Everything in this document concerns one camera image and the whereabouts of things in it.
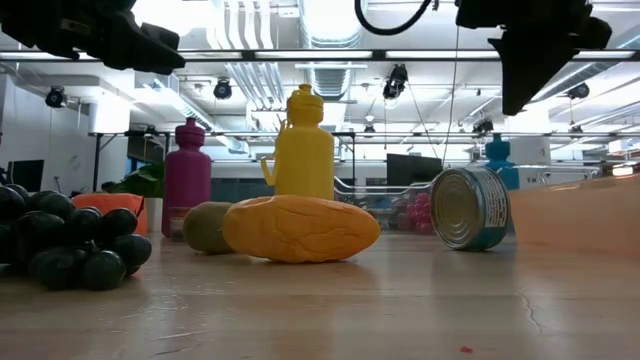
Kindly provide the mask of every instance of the magenta water bottle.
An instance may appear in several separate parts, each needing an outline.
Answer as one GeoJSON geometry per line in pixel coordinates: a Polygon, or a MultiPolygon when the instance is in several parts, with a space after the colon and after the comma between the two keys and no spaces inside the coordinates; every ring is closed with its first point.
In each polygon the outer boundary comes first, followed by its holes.
{"type": "Polygon", "coordinates": [[[181,240],[184,215],[211,200],[211,159],[200,152],[204,129],[193,118],[176,128],[176,143],[178,151],[167,154],[165,160],[162,234],[181,240]]]}

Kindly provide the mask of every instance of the table surface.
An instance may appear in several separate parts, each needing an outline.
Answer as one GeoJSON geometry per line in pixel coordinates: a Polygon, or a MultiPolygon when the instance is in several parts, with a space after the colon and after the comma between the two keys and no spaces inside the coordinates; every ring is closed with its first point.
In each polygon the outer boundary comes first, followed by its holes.
{"type": "Polygon", "coordinates": [[[383,235],[344,262],[202,256],[154,238],[121,288],[0,278],[0,359],[639,359],[640,262],[383,235]]]}

